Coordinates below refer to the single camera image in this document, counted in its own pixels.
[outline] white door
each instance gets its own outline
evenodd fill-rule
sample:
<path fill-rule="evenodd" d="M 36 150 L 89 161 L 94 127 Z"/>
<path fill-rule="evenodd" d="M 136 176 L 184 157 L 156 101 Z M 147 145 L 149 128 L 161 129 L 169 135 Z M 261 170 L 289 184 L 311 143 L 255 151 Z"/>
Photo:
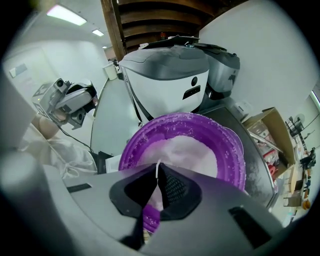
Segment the white door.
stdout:
<path fill-rule="evenodd" d="M 34 93 L 41 85 L 58 78 L 40 47 L 11 54 L 3 60 L 2 68 L 9 81 L 34 110 L 36 108 L 31 101 Z"/>

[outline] black mesh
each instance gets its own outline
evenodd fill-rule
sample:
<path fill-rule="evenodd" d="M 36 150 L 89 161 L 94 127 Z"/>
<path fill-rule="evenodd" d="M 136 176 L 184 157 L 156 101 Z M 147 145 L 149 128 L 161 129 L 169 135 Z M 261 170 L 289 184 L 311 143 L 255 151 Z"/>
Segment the black mesh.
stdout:
<path fill-rule="evenodd" d="M 165 194 L 168 200 L 168 205 L 183 198 L 186 193 L 186 186 L 180 180 L 173 177 L 169 173 L 165 174 L 166 185 L 164 186 Z"/>

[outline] cardboard box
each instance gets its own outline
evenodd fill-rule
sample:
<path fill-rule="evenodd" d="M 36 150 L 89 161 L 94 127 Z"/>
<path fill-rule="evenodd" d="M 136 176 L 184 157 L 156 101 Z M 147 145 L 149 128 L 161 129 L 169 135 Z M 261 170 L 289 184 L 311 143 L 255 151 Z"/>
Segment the cardboard box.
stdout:
<path fill-rule="evenodd" d="M 295 165 L 294 148 L 286 124 L 275 107 L 265 109 L 262 113 L 250 117 L 243 125 L 250 131 L 256 122 L 260 120 L 267 126 L 276 146 L 283 151 L 283 157 L 285 158 L 283 161 L 280 161 L 280 165 L 277 166 L 278 170 L 273 175 L 276 179 Z"/>

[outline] white wall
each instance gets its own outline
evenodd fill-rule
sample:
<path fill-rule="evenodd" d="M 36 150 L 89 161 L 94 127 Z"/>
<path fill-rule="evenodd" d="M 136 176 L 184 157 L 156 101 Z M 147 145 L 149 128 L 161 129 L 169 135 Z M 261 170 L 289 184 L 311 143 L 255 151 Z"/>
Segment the white wall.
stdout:
<path fill-rule="evenodd" d="M 101 43 L 95 40 L 95 35 L 84 33 L 76 25 L 68 24 L 65 21 L 51 23 L 47 20 L 49 18 L 41 16 L 28 31 L 17 37 L 11 45 L 2 63 L 6 76 L 13 81 L 8 71 L 21 63 L 31 63 L 32 68 L 30 70 L 36 70 L 31 74 L 34 82 L 25 86 L 23 90 L 17 87 L 31 106 L 30 95 L 40 87 L 39 83 L 44 82 L 43 79 L 45 78 L 52 81 L 54 77 L 61 77 L 63 80 L 71 82 L 81 82 L 83 79 L 89 79 L 97 93 L 100 94 L 108 79 L 103 70 L 108 60 Z M 34 75 L 35 73 L 42 73 L 42 78 Z M 76 139 L 90 145 L 92 125 L 93 119 L 90 119 L 87 114 L 82 128 L 72 130 L 72 126 L 69 124 L 62 128 Z M 58 136 L 72 140 L 75 144 L 82 146 L 60 131 Z"/>
<path fill-rule="evenodd" d="M 316 199 L 320 189 L 320 148 L 315 150 L 315 161 L 316 164 L 312 167 L 310 194 L 308 196 L 311 203 Z"/>
<path fill-rule="evenodd" d="M 292 117 L 295 118 L 297 114 L 303 114 L 305 117 L 303 122 L 303 126 L 305 127 L 305 129 L 301 132 L 301 135 L 305 138 L 308 133 L 312 133 L 312 131 L 314 131 L 304 141 L 307 149 L 310 151 L 313 147 L 315 148 L 319 147 L 320 146 L 320 116 L 318 116 L 315 120 L 314 118 L 317 115 L 319 115 L 320 112 L 310 96 L 298 108 L 296 114 L 293 115 Z"/>
<path fill-rule="evenodd" d="M 116 54 L 115 54 L 113 47 L 108 47 L 107 49 L 104 49 L 104 53 L 105 53 L 105 56 L 108 60 L 109 59 L 112 59 L 112 60 L 116 59 Z"/>
<path fill-rule="evenodd" d="M 35 112 L 0 70 L 0 151 L 18 148 Z"/>
<path fill-rule="evenodd" d="M 252 114 L 276 107 L 293 116 L 319 77 L 318 63 L 293 21 L 272 1 L 250 0 L 200 30 L 200 42 L 219 45 L 240 58 L 232 95 Z"/>

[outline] flour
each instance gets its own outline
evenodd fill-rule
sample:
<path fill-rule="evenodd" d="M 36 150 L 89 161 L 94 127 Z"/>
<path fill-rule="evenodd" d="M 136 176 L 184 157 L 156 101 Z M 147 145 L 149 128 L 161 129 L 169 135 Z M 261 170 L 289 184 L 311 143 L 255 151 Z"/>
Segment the flour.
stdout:
<path fill-rule="evenodd" d="M 185 168 L 216 178 L 217 159 L 214 152 L 202 142 L 189 136 L 176 136 L 152 143 L 142 154 L 139 165 L 164 164 Z"/>

